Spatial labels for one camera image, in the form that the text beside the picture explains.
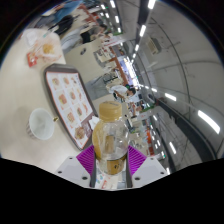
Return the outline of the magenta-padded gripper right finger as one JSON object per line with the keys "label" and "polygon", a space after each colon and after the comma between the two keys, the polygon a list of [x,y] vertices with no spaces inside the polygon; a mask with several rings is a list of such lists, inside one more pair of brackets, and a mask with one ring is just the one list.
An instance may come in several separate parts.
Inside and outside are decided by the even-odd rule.
{"label": "magenta-padded gripper right finger", "polygon": [[126,164],[128,188],[140,188],[165,176],[167,171],[155,156],[147,157],[134,147],[128,147]]}

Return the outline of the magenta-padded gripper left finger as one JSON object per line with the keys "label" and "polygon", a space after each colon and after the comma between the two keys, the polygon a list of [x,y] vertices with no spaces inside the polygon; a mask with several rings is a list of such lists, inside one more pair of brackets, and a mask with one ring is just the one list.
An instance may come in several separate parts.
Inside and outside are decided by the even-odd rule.
{"label": "magenta-padded gripper left finger", "polygon": [[84,188],[95,187],[96,173],[93,146],[89,146],[77,156],[67,157],[55,171],[57,176]]}

